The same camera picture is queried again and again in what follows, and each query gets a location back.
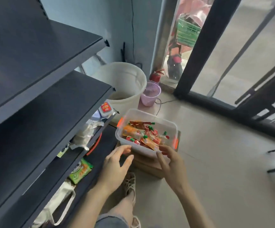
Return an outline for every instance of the denim shorts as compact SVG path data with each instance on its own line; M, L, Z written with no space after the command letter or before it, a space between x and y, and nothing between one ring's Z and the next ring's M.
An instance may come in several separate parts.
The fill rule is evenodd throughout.
M101 214L94 228L129 228L125 218L119 214Z

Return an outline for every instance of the white tote bag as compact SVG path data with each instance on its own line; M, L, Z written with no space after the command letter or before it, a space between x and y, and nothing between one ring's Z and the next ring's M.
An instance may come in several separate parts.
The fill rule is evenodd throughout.
M62 201L67 198L67 196L71 195L70 200L68 201L66 208L64 209L60 219L55 222L54 218L52 216L53 212L56 210L56 208L62 203ZM41 211L41 213L37 216L35 221L33 222L33 225L31 228L39 228L42 224L50 221L54 226L59 225L64 217L66 216L71 203L73 202L75 198L75 191L74 187L71 185L70 182L63 182L63 184L60 186L60 188L57 190L57 192L53 195L51 200L48 202L48 204L44 207L44 209Z

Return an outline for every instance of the person's left hand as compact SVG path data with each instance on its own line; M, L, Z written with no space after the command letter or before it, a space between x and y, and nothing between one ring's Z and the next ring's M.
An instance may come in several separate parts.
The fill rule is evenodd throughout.
M132 163L133 155L127 157L120 167L120 156L123 153L130 153L131 146L123 145L114 149L104 161L102 172L99 176L97 186L103 189L108 195L112 194L123 182L127 171Z

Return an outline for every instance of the large white plastic barrel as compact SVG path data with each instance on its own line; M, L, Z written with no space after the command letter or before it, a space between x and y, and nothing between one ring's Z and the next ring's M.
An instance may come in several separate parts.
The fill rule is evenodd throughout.
M137 109L140 96L147 84L144 72L126 62L113 62L101 66L92 77L116 89L116 92L109 97L109 103L120 112L113 119L116 123L128 109Z

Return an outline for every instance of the bag handle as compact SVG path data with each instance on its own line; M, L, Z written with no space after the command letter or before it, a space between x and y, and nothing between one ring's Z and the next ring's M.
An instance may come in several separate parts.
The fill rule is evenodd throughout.
M70 206L71 206L71 204L72 204L72 202L73 202L73 200L74 200L74 198L75 198L75 191L74 191L74 189L72 190L72 195L71 195L71 198L69 199L69 201L68 201L68 203L67 203L67 205L66 205L66 207L65 207L65 209L64 209L64 211L63 211L63 213L61 214L61 217L59 218L59 220L55 223L54 222L54 218L53 218L53 215L52 215L52 213L49 213L49 221L54 225L54 226L58 226L62 221L63 221L63 219L64 219L64 217L66 216L66 214L67 214L67 212L68 212L68 210L69 210L69 208L70 208Z

